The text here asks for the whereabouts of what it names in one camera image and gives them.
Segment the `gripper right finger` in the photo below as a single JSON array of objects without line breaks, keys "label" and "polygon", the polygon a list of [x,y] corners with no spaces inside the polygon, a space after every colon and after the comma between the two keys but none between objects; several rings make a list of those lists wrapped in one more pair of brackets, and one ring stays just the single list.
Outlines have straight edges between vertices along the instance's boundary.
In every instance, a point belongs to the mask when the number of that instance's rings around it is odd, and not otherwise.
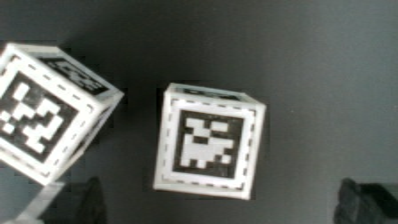
[{"label": "gripper right finger", "polygon": [[335,224],[398,224],[398,183],[342,180]]}]

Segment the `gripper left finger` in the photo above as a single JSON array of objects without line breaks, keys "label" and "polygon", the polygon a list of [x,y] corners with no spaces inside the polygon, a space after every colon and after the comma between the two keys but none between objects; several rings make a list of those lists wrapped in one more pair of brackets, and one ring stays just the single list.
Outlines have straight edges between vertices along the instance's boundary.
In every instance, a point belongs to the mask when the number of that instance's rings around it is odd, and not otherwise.
[{"label": "gripper left finger", "polygon": [[100,178],[50,183],[11,224],[109,224]]}]

